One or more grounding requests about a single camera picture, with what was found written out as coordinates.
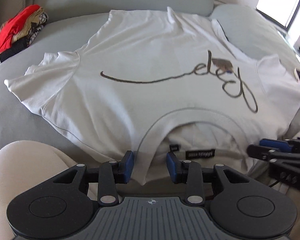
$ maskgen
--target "clothing label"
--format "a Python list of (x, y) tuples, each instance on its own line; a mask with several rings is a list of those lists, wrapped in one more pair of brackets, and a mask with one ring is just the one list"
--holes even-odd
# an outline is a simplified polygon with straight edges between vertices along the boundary
[(170, 144), (170, 151), (171, 152), (178, 152), (179, 151), (179, 145), (178, 144)]
[(186, 151), (186, 159), (212, 158), (214, 157), (215, 151), (216, 149)]

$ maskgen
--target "t-shirt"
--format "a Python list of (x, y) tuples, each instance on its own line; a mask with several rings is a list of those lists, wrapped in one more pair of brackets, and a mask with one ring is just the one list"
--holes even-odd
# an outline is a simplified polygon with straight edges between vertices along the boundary
[(300, 107), (300, 84), (277, 55), (248, 58), (216, 20), (169, 7), (112, 10), (82, 48), (46, 53), (5, 84), (97, 161), (134, 151), (132, 178), (142, 185), (167, 175), (170, 142), (225, 149), (202, 165), (247, 173), (247, 146), (283, 135)]

